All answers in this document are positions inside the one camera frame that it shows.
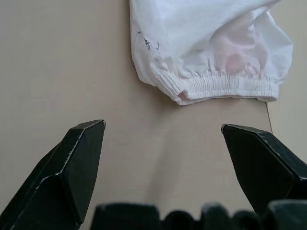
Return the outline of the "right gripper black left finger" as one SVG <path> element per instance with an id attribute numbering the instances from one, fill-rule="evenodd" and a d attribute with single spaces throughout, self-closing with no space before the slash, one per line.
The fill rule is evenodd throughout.
<path id="1" fill-rule="evenodd" d="M 2 230 L 78 230 L 92 198 L 106 123 L 68 130 L 0 215 Z"/>

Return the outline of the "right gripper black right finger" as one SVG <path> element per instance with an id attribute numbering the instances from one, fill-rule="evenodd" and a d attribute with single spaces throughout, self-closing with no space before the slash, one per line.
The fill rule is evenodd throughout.
<path id="1" fill-rule="evenodd" d="M 237 180 L 257 214 L 271 201 L 307 198 L 307 165 L 272 133 L 223 124 Z"/>

